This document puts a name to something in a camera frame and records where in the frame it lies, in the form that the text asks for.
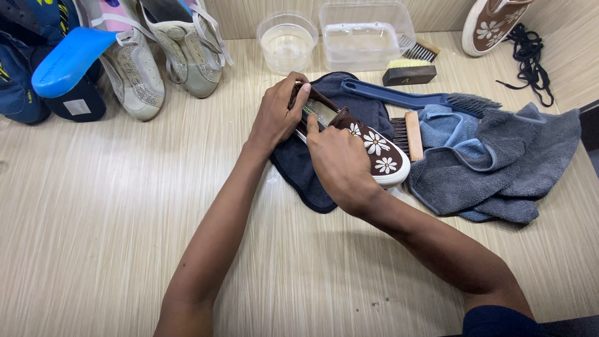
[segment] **wooden table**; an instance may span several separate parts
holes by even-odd
[[[467,92],[517,110],[512,45],[465,56],[459,32],[422,35],[443,49],[418,93]],[[198,100],[167,80],[153,121],[135,121],[102,80],[108,112],[0,131],[0,335],[149,336],[187,242],[233,168],[262,93],[281,78],[255,40],[227,41],[233,67]],[[322,45],[306,75],[327,73]],[[164,64],[160,53],[159,64]],[[381,84],[383,72],[357,73]],[[391,117],[405,110],[390,107]],[[542,109],[559,113],[557,106]],[[390,193],[425,210],[405,187]],[[538,321],[599,314],[599,180],[582,145],[540,216],[441,220],[512,268]],[[459,333],[461,295],[402,246],[340,209],[304,206],[270,164],[214,308],[217,336],[438,336]]]

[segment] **brown slip-on sneaker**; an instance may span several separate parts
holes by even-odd
[[[294,86],[289,102],[289,109],[294,106],[295,97],[302,85],[303,83],[298,83]],[[321,122],[329,121],[326,124],[327,126],[333,126],[339,130],[348,129],[352,135],[360,137],[364,141],[364,147],[367,149],[371,163],[370,173],[381,187],[385,189],[391,188],[407,178],[408,173],[410,173],[410,160],[397,145],[383,137],[375,129],[364,125],[357,118],[350,115],[347,107],[339,109],[331,100],[314,89],[314,87],[312,87],[308,102],[304,106],[302,119],[295,129],[295,134],[302,142],[306,143],[306,117],[308,113],[316,113],[318,115],[321,131],[324,129]]]
[[[533,0],[477,0],[464,24],[462,48],[482,56],[512,31]]]

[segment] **dark blue sleeve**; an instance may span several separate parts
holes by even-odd
[[[464,316],[464,337],[545,337],[545,331],[534,320],[505,306],[483,305]]]

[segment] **blue microfiber cloth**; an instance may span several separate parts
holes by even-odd
[[[350,73],[330,73],[313,81],[312,87],[340,109],[348,107],[352,116],[391,139],[393,127],[385,105],[379,100],[348,94],[341,89],[341,81],[350,77],[357,79]],[[280,143],[270,156],[270,161],[310,209],[328,213],[337,207],[314,172],[308,147],[298,137],[294,135]]]
[[[425,157],[412,164],[412,193],[437,215],[528,223],[555,185],[580,139],[578,109],[540,113],[485,110],[475,118],[431,105],[419,111]]]

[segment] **black shoelace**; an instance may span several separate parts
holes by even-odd
[[[539,63],[541,61],[541,49],[543,48],[541,41],[543,39],[535,32],[527,32],[526,27],[522,23],[518,23],[502,42],[505,41],[514,41],[513,57],[516,61],[520,62],[518,78],[526,81],[527,84],[525,86],[513,86],[499,80],[496,80],[496,82],[510,89],[524,89],[527,86],[531,86],[534,93],[539,96],[539,100],[544,107],[552,106],[554,99],[551,90],[549,90],[549,76],[547,75],[547,71]],[[551,98],[549,104],[543,102],[541,91],[547,92],[547,96]]]

